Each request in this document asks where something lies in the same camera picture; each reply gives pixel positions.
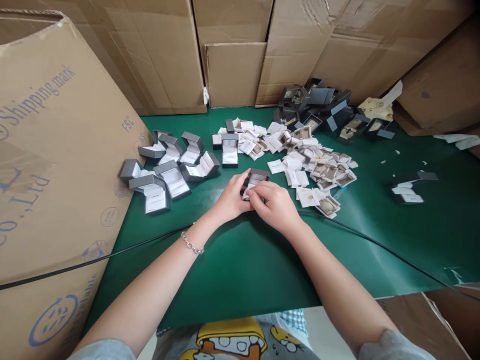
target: hand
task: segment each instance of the hand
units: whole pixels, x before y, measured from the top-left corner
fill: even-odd
[[[258,215],[285,237],[304,224],[287,189],[274,182],[261,181],[248,190],[250,203]]]
[[[249,201],[243,201],[240,196],[240,191],[246,188],[244,182],[248,179],[249,174],[250,169],[247,169],[241,174],[233,175],[225,190],[210,209],[222,223],[233,220],[240,214],[254,209]]]

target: cartoon print shirt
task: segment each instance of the cartoon print shirt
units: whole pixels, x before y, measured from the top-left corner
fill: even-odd
[[[285,328],[276,314],[171,329],[158,341],[152,360],[318,360],[312,350]],[[135,360],[120,340],[90,344],[68,360]],[[435,360],[398,332],[388,330],[379,343],[366,343],[359,360]]]

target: yellow cartoon character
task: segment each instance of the yellow cartoon character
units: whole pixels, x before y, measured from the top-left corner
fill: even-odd
[[[196,344],[200,349],[185,351],[181,360],[214,360],[215,354],[238,360],[259,360],[267,349],[262,328],[253,317],[203,324]]]
[[[302,342],[298,340],[296,337],[290,335],[288,332],[283,330],[281,327],[273,325],[270,328],[270,332],[272,336],[277,340],[280,344],[282,344],[286,349],[291,352],[295,353],[297,349],[302,349],[303,346]]]

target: black cable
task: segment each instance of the black cable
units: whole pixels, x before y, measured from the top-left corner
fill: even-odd
[[[47,272],[47,273],[44,273],[42,275],[32,276],[32,277],[29,277],[29,278],[26,278],[26,279],[23,279],[23,280],[12,281],[12,282],[8,282],[6,284],[2,284],[2,285],[0,285],[0,291],[5,290],[5,289],[14,288],[14,287],[17,287],[17,286],[20,286],[20,285],[23,285],[23,284],[33,283],[33,282],[38,281],[38,280],[50,278],[50,277],[55,276],[55,275],[63,274],[63,273],[66,273],[66,272],[69,272],[69,271],[72,271],[72,270],[83,268],[83,267],[91,265],[91,264],[98,263],[102,260],[112,258],[115,255],[130,251],[130,250],[133,250],[135,248],[138,248],[139,246],[148,244],[148,243],[150,243],[154,240],[157,240],[159,238],[163,238],[164,236],[167,236],[167,235],[176,233],[180,230],[189,228],[192,225],[193,225],[193,223],[190,223],[188,225],[183,225],[183,226],[177,227],[176,229],[164,232],[163,234],[152,237],[151,239],[145,240],[143,242],[139,242],[138,244],[126,247],[126,248],[124,248],[122,250],[119,250],[117,252],[112,252],[110,255],[105,255],[105,256],[102,256],[102,257],[99,257],[99,258],[96,258],[96,259],[93,259],[93,260],[90,260],[90,261],[87,261],[87,262],[84,262],[84,263],[80,263],[80,264],[77,264],[77,265],[72,265],[72,266],[65,267],[65,268],[55,270],[55,271],[52,271],[52,272]]]
[[[344,223],[340,222],[340,221],[337,221],[337,220],[334,220],[334,219],[331,219],[329,217],[326,217],[324,216],[323,214],[321,213],[318,213],[318,212],[309,212],[309,211],[299,211],[298,212],[299,214],[303,214],[303,215],[312,215],[312,216],[316,216],[316,217],[319,217],[319,218],[322,218],[322,219],[326,219],[326,220],[329,220],[337,225],[340,225],[354,233],[356,233],[357,235],[361,236],[362,238],[370,241],[371,243],[379,246],[380,248],[386,250],[387,252],[389,252],[390,254],[392,254],[394,257],[396,257],[397,259],[403,261],[405,264],[411,266],[412,268],[414,268],[415,270],[417,270],[418,272],[424,274],[425,276],[427,276],[428,278],[432,279],[433,281],[439,283],[440,285],[443,285],[444,287],[446,288],[449,288],[449,289],[452,289],[454,291],[456,291],[457,293],[460,293],[464,296],[466,296],[467,298],[470,298],[470,299],[473,299],[473,300],[476,300],[478,302],[480,302],[480,298],[478,297],[475,297],[475,296],[472,296],[470,294],[467,294],[465,292],[462,292],[460,290],[458,290],[456,287],[452,286],[452,285],[449,285],[447,284],[446,282],[440,280],[438,277],[436,276],[433,276],[432,274],[430,274],[429,272],[423,270],[421,267],[418,267],[417,265],[415,265],[413,262],[407,260],[406,258],[404,258],[403,256],[397,254],[395,251],[393,251],[391,248],[389,248],[388,246],[382,244],[381,242],[371,238],[370,236],[364,234],[363,232],[361,231],[358,231],[357,229],[353,228],[353,227],[350,227],[348,225],[345,225]],[[23,279],[23,280],[18,280],[18,281],[13,281],[13,282],[9,282],[9,283],[6,283],[6,284],[2,284],[0,285],[0,291],[1,290],[5,290],[5,289],[10,289],[10,288],[14,288],[14,287],[17,287],[17,286],[20,286],[20,285],[24,285],[24,284],[28,284],[28,283],[32,283],[32,282],[35,282],[35,281],[38,281],[38,280],[42,280],[42,279],[46,279],[46,278],[50,278],[52,276],[55,276],[55,275],[59,275],[59,274],[63,274],[63,273],[66,273],[66,272],[69,272],[69,271],[72,271],[72,270],[76,270],[76,269],[79,269],[79,268],[83,268],[85,266],[88,266],[88,265],[91,265],[91,264],[94,264],[94,263],[97,263],[99,261],[102,261],[102,260],[105,260],[105,259],[109,259],[111,257],[114,257],[115,255],[119,255],[121,253],[124,253],[124,252],[127,252],[127,251],[130,251],[130,250],[133,250],[139,246],[142,246],[142,245],[145,245],[145,244],[148,244],[154,240],[157,240],[159,238],[162,238],[164,236],[167,236],[167,235],[170,235],[170,234],[173,234],[173,233],[176,233],[180,230],[183,230],[183,229],[186,229],[190,226],[192,226],[193,223],[190,223],[188,225],[184,225],[184,226],[180,226],[180,227],[177,227],[176,229],[173,229],[173,230],[170,230],[168,232],[165,232],[161,235],[158,235],[158,236],[155,236],[155,237],[152,237],[151,239],[148,239],[148,240],[145,240],[143,242],[139,242],[138,244],[135,244],[135,245],[132,245],[132,246],[129,246],[129,247],[126,247],[122,250],[119,250],[117,252],[113,252],[111,253],[110,255],[105,255],[105,256],[102,256],[102,257],[99,257],[99,258],[96,258],[96,259],[93,259],[93,260],[90,260],[90,261],[87,261],[87,262],[84,262],[84,263],[81,263],[81,264],[77,264],[77,265],[73,265],[73,266],[69,266],[69,267],[65,267],[63,269],[59,269],[59,270],[55,270],[55,271],[52,271],[52,272],[47,272],[45,274],[42,274],[42,275],[37,275],[37,276],[32,276],[32,277],[29,277],[29,278],[26,278],[26,279]]]
[[[344,223],[340,222],[340,221],[337,221],[337,220],[334,220],[334,219],[331,219],[329,217],[326,217],[325,215],[321,214],[321,213],[317,213],[317,212],[309,212],[309,211],[299,211],[298,212],[299,214],[305,214],[305,215],[313,215],[313,216],[316,216],[316,217],[319,217],[319,218],[322,218],[322,219],[327,219],[337,225],[340,225],[340,226],[343,226],[344,228],[356,233],[357,235],[361,236],[362,238],[368,240],[369,242],[381,247],[382,249],[386,250],[387,252],[389,252],[390,254],[392,254],[394,257],[396,257],[397,259],[400,259],[401,261],[403,261],[405,264],[411,266],[412,268],[414,268],[415,270],[417,270],[418,272],[424,274],[425,276],[429,277],[430,279],[432,279],[433,281],[439,283],[440,285],[443,285],[444,287],[447,287],[449,289],[452,289],[454,291],[456,291],[457,293],[460,293],[462,295],[465,295],[467,298],[470,298],[470,299],[473,299],[473,300],[476,300],[478,302],[480,302],[480,298],[478,297],[475,297],[475,296],[472,296],[470,294],[467,294],[466,292],[463,292],[463,291],[460,291],[458,290],[456,287],[452,286],[452,285],[449,285],[447,284],[446,282],[440,280],[438,277],[432,275],[431,273],[423,270],[421,267],[418,267],[417,265],[415,265],[413,262],[407,260],[406,258],[404,258],[403,256],[397,254],[395,251],[393,251],[391,248],[389,248],[388,246],[382,244],[381,242],[375,240],[374,238],[371,238],[370,236],[368,235],[365,235],[363,232],[361,231],[358,231],[357,229],[353,228],[353,227],[350,227],[348,225],[345,225]]]

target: chain bracelet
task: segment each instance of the chain bracelet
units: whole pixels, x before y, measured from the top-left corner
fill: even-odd
[[[192,249],[195,254],[200,255],[200,254],[204,253],[204,248],[203,247],[201,249],[197,249],[190,241],[187,240],[187,237],[185,236],[185,231],[182,231],[180,236],[183,240],[185,240],[186,246],[189,249]]]

